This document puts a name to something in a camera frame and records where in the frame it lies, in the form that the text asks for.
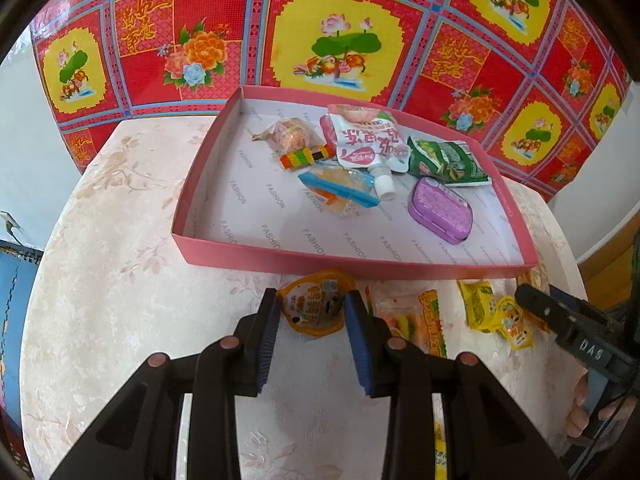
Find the right hand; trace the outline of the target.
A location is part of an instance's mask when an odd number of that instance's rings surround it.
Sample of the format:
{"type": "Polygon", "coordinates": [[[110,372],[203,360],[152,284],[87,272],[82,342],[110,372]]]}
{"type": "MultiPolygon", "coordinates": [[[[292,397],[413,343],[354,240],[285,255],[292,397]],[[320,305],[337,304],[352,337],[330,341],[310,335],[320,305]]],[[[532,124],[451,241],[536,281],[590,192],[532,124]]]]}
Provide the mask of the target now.
{"type": "MultiPolygon", "coordinates": [[[[589,415],[585,410],[588,396],[588,375],[582,375],[574,390],[572,408],[565,419],[565,431],[570,438],[579,439],[589,425],[589,415]]],[[[616,400],[602,408],[599,412],[601,422],[606,422],[610,417],[616,422],[627,420],[638,403],[635,396],[628,396],[626,400],[616,400]]]]}

